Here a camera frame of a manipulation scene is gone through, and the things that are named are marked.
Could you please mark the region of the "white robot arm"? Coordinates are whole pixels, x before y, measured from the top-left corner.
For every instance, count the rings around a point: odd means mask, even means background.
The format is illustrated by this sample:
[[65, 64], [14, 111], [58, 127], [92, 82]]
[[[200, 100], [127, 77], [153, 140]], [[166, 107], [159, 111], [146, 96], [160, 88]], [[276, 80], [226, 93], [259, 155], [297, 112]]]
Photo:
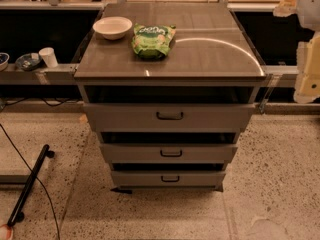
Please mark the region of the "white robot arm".
[[294, 101], [311, 103], [320, 97], [320, 0], [282, 0], [273, 10], [275, 17], [298, 16], [303, 28], [314, 32], [308, 42], [297, 48], [299, 71], [294, 91]]

